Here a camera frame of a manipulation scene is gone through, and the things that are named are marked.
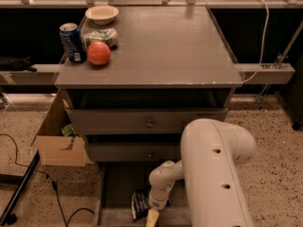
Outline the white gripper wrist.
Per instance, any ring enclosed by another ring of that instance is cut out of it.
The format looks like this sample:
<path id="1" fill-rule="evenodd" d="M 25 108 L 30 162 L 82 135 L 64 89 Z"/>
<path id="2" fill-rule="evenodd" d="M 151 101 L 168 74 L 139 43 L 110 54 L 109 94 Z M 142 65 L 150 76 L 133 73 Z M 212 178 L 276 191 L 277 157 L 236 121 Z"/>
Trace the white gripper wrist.
<path id="1" fill-rule="evenodd" d="M 155 227 L 159 219 L 159 211 L 170 205 L 169 193 L 166 190 L 151 188 L 149 193 L 149 205 L 146 227 Z"/>

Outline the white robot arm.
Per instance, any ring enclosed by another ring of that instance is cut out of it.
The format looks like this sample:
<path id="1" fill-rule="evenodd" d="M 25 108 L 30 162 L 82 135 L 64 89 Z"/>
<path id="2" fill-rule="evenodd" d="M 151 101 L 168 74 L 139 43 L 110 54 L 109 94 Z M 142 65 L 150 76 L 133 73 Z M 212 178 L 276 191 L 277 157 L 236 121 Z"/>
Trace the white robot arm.
<path id="1" fill-rule="evenodd" d="M 164 209 L 174 183 L 183 180 L 191 227 L 254 227 L 236 170 L 254 158 L 257 143 L 252 133 L 197 119 L 184 128 L 180 150 L 180 161 L 166 161 L 151 172 L 151 208 Z"/>

